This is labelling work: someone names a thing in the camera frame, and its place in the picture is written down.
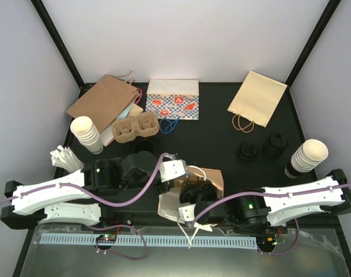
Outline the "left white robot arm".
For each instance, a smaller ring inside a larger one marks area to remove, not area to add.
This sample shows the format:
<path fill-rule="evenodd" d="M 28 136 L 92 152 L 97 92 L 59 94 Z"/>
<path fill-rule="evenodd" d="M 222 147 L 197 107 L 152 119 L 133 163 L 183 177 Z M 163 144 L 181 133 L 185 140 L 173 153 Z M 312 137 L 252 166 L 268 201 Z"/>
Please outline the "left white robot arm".
<path fill-rule="evenodd" d="M 10 229 L 31 229 L 46 223 L 78 223 L 109 230 L 115 221 L 103 207 L 134 204 L 150 187 L 158 195 L 171 190 L 175 179 L 187 174 L 176 155 L 156 158 L 141 151 L 125 158 L 101 159 L 64 177 L 34 185 L 9 181 L 0 220 Z"/>

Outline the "orange paper bag white handles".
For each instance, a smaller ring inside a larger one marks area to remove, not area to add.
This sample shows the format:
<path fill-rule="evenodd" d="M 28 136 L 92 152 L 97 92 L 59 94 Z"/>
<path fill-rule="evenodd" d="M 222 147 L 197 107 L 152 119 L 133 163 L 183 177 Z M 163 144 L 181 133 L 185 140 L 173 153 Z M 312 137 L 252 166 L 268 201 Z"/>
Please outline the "orange paper bag white handles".
<path fill-rule="evenodd" d="M 224 179 L 219 169 L 188 166 L 188 174 L 173 180 L 174 187 L 159 196 L 157 214 L 175 222 L 191 248 L 199 230 L 213 231 L 215 223 L 195 223 L 195 231 L 189 236 L 184 230 L 195 218 L 196 203 L 219 200 L 224 196 Z"/>

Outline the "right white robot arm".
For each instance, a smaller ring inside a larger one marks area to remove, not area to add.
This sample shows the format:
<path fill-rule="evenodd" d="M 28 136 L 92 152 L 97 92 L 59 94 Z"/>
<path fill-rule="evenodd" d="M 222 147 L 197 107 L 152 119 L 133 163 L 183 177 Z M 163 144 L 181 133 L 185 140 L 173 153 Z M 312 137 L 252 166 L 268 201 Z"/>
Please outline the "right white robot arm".
<path fill-rule="evenodd" d="M 262 188 L 262 192 L 240 192 L 225 197 L 195 213 L 192 224 L 201 223 L 201 218 L 212 209 L 231 200 L 245 200 L 256 196 L 263 208 L 247 201 L 247 210 L 238 212 L 239 217 L 252 218 L 254 229 L 265 233 L 272 227 L 302 216 L 317 213 L 351 213 L 351 184 L 346 182 L 342 170 L 334 170 L 324 179 L 284 188 Z"/>

